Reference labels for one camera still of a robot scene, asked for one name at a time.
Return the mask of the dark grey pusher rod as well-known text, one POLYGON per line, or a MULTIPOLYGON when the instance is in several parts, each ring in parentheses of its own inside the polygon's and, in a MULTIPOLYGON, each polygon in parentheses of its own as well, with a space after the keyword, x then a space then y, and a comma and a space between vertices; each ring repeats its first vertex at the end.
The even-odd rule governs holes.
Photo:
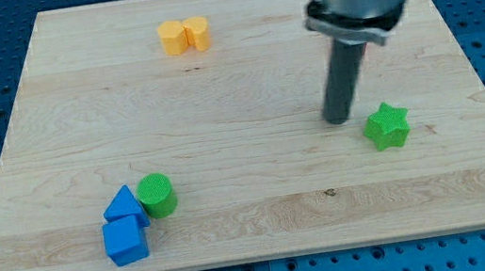
POLYGON ((365 42, 346 43, 334 40, 326 80, 322 117, 330 124, 343 124, 349 116, 365 42))

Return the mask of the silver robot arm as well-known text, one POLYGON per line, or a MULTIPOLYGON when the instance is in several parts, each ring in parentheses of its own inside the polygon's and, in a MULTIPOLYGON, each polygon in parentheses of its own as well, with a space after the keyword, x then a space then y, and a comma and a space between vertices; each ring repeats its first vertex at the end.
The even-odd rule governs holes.
POLYGON ((400 20, 406 0, 310 0, 305 27, 331 37, 331 56, 322 117, 345 123, 366 45, 384 45, 400 20))

